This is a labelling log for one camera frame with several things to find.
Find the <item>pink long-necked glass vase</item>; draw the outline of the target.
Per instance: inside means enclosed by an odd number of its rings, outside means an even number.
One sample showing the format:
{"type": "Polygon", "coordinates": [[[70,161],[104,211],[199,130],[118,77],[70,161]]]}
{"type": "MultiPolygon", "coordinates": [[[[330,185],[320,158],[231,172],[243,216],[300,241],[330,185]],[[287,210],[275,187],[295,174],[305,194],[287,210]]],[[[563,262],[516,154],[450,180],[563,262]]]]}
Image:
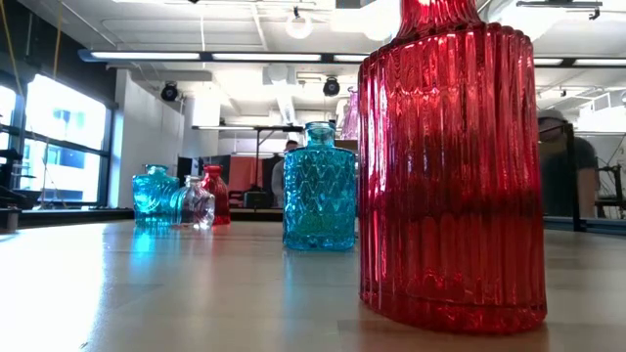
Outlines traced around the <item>pink long-necked glass vase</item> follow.
{"type": "Polygon", "coordinates": [[[341,139],[342,140],[357,140],[358,139],[358,123],[359,123],[359,111],[358,111],[358,91],[354,87],[348,88],[349,99],[346,105],[343,107],[343,119],[341,127],[341,139]]]}

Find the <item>red square glass vase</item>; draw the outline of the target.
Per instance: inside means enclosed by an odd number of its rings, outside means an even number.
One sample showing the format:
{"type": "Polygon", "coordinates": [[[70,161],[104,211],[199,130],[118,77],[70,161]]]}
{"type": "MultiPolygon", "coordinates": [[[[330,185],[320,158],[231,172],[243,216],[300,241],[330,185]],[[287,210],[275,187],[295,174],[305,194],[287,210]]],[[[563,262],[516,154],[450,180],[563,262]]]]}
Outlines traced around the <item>red square glass vase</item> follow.
{"type": "Polygon", "coordinates": [[[214,196],[214,225],[228,225],[231,223],[228,189],[221,178],[222,166],[205,164],[201,186],[214,196]]]}

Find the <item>blue round ribbed glass vase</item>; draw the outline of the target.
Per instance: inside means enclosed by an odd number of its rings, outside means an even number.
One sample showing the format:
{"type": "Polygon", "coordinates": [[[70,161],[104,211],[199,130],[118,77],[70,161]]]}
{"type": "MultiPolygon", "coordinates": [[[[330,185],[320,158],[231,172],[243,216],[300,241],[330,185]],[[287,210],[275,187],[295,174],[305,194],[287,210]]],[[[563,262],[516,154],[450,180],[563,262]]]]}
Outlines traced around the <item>blue round ribbed glass vase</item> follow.
{"type": "Polygon", "coordinates": [[[167,174],[168,167],[148,164],[145,174],[132,178],[135,222],[143,226],[169,226],[175,217],[171,197],[179,189],[179,180],[167,174]]]}

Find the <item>blue zigzag-pattern glass vase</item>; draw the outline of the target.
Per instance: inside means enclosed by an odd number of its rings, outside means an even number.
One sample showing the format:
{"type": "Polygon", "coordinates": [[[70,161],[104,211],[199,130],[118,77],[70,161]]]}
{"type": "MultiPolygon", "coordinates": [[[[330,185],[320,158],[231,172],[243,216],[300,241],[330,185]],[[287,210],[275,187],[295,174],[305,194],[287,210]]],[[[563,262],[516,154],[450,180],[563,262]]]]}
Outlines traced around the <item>blue zigzag-pattern glass vase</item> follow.
{"type": "Polygon", "coordinates": [[[355,244],[356,158],[335,146],[335,125],[305,125],[306,145],[286,153],[283,245],[342,251],[355,244]]]}

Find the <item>person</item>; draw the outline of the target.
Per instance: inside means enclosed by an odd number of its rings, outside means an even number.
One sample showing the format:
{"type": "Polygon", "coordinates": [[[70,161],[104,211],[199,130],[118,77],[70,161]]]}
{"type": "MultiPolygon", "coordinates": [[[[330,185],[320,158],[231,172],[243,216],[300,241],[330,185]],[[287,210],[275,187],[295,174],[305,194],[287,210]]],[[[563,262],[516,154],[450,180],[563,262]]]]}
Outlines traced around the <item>person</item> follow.
{"type": "MultiPolygon", "coordinates": [[[[544,213],[549,216],[573,215],[573,191],[566,136],[566,118],[559,110],[539,110],[540,170],[544,213]]],[[[599,189],[598,160],[595,148],[585,139],[573,137],[576,190],[579,214],[594,218],[599,189]]]]}
{"type": "MultiPolygon", "coordinates": [[[[297,141],[288,140],[285,147],[285,152],[296,149],[299,147],[297,141]]],[[[275,197],[277,206],[283,208],[284,206],[284,166],[285,160],[281,160],[276,163],[272,170],[271,189],[275,197]]]]}

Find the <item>black box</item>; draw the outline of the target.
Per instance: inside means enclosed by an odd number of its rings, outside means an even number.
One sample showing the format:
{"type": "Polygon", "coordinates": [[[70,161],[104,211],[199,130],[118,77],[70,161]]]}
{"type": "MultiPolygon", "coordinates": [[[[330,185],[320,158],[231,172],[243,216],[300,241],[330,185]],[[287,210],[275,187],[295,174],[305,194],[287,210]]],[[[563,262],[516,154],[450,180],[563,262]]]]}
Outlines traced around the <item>black box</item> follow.
{"type": "Polygon", "coordinates": [[[266,192],[248,191],[244,193],[244,207],[250,209],[271,208],[273,197],[266,192]]]}

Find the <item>black high table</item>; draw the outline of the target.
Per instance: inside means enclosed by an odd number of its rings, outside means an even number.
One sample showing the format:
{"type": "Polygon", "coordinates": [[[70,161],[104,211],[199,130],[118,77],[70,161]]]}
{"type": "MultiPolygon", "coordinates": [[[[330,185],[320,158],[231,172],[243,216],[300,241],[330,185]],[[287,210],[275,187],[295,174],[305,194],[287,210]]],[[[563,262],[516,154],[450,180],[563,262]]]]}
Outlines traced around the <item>black high table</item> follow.
{"type": "Polygon", "coordinates": [[[250,151],[239,150],[238,142],[237,142],[237,134],[238,133],[254,133],[254,174],[253,174],[253,183],[251,184],[251,188],[255,191],[261,189],[261,186],[258,182],[259,175],[259,157],[260,157],[260,146],[271,136],[273,136],[276,132],[281,133],[301,133],[304,128],[302,126],[297,125],[217,125],[217,126],[206,126],[206,125],[193,125],[193,130],[200,131],[232,131],[234,134],[234,142],[233,142],[233,155],[250,155],[250,151]]]}

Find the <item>red partition panel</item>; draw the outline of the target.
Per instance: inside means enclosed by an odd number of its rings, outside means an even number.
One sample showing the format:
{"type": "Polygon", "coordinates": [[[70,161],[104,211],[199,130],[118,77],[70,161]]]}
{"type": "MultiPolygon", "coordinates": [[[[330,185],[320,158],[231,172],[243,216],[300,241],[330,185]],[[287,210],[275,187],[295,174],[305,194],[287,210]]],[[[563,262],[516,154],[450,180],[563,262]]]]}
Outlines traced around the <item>red partition panel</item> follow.
{"type": "Polygon", "coordinates": [[[230,159],[228,187],[230,191],[247,191],[262,186],[262,165],[253,156],[236,156],[230,159]]]}

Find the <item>dark background monitors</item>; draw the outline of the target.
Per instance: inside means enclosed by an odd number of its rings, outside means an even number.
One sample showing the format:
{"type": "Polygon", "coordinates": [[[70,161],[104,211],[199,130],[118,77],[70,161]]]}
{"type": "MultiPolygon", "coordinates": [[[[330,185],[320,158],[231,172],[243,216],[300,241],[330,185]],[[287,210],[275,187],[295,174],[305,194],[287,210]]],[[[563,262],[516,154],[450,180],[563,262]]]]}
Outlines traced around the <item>dark background monitors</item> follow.
{"type": "Polygon", "coordinates": [[[201,157],[179,156],[177,158],[176,177],[179,179],[180,185],[185,184],[187,175],[202,176],[204,174],[203,167],[208,164],[220,165],[222,167],[220,177],[225,183],[229,182],[231,157],[228,154],[201,157]]]}

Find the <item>clear small glass vase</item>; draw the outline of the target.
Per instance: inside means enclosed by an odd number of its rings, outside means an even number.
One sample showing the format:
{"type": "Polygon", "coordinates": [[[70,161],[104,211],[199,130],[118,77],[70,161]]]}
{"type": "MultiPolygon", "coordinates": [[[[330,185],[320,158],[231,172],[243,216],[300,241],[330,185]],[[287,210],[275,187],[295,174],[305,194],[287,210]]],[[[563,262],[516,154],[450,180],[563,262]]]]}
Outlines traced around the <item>clear small glass vase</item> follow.
{"type": "Polygon", "coordinates": [[[208,229],[214,221],[215,196],[201,185],[201,177],[186,175],[185,185],[170,199],[173,223],[181,227],[208,229]]]}

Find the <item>long ceiling strip light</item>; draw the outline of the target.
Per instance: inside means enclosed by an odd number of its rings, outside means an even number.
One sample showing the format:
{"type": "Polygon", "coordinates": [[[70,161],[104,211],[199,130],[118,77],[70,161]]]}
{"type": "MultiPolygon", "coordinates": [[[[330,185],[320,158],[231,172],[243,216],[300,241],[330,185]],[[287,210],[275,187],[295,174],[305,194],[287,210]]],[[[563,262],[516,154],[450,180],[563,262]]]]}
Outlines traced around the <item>long ceiling strip light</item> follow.
{"type": "MultiPolygon", "coordinates": [[[[77,55],[85,63],[216,62],[357,65],[368,58],[366,54],[335,53],[94,51],[87,49],[80,49],[77,55]]],[[[626,68],[626,57],[535,57],[534,64],[538,67],[547,68],[626,68]]]]}

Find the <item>large red ribbed glass vase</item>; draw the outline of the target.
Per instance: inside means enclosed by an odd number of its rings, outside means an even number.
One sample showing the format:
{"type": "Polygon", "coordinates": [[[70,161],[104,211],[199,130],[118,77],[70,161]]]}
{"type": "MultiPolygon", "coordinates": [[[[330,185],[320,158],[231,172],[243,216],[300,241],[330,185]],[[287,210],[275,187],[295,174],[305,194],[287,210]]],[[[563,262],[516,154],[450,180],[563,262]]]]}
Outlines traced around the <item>large red ribbed glass vase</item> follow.
{"type": "Polygon", "coordinates": [[[361,301],[426,330],[547,315],[533,46],[476,0],[399,0],[359,68],[361,301]]]}

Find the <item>white round ceiling lamp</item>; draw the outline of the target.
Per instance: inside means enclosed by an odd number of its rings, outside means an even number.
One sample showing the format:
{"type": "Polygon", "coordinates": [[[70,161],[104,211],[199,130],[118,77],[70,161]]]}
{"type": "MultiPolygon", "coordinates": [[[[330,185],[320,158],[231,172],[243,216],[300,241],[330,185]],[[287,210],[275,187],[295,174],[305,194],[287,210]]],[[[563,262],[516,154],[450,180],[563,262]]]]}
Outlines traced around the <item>white round ceiling lamp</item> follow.
{"type": "Polygon", "coordinates": [[[313,31],[313,21],[301,13],[297,6],[292,8],[286,22],[286,33],[294,39],[305,39],[313,31]]]}

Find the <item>large window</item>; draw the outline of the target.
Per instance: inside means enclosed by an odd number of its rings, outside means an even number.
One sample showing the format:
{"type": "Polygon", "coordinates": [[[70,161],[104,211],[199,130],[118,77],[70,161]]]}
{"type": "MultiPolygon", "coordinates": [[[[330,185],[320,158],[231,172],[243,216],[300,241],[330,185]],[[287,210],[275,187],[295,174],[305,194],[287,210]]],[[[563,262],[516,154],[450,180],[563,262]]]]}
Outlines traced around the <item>large window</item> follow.
{"type": "Polygon", "coordinates": [[[37,74],[24,91],[0,84],[0,156],[6,187],[36,206],[102,205],[109,181],[112,111],[105,104],[37,74]]]}

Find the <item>black aluminium rig frame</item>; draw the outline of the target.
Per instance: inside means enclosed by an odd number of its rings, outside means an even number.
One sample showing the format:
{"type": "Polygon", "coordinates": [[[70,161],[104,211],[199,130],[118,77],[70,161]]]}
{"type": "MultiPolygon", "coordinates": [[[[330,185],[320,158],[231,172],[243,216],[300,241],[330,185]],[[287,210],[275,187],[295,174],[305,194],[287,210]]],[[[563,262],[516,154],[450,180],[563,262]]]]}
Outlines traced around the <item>black aluminium rig frame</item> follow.
{"type": "MultiPolygon", "coordinates": [[[[121,220],[134,220],[135,212],[131,208],[89,208],[89,209],[52,209],[18,210],[0,209],[0,227],[12,221],[18,228],[46,226],[65,226],[71,224],[103,223],[121,220]]],[[[283,222],[280,209],[235,208],[231,211],[232,222],[283,222]]],[[[542,225],[546,230],[578,231],[588,234],[618,236],[626,239],[626,220],[547,216],[541,220],[531,220],[532,225],[542,225]]]]}

